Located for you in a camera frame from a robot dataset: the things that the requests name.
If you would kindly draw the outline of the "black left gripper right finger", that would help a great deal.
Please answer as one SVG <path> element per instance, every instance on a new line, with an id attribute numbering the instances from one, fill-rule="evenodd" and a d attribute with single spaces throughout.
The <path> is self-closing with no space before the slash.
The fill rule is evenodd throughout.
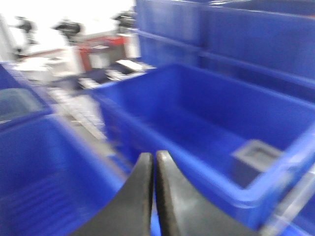
<path id="1" fill-rule="evenodd" d="M 256 232 L 208 201 L 170 153 L 156 152 L 156 202 L 163 236 L 254 236 Z"/>

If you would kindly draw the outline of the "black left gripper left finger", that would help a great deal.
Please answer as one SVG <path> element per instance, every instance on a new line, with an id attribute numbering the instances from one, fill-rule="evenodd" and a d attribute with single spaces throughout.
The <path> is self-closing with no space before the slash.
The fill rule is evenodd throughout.
<path id="1" fill-rule="evenodd" d="M 154 162 L 149 152 L 137 162 L 115 197 L 72 236 L 149 236 L 153 201 Z"/>

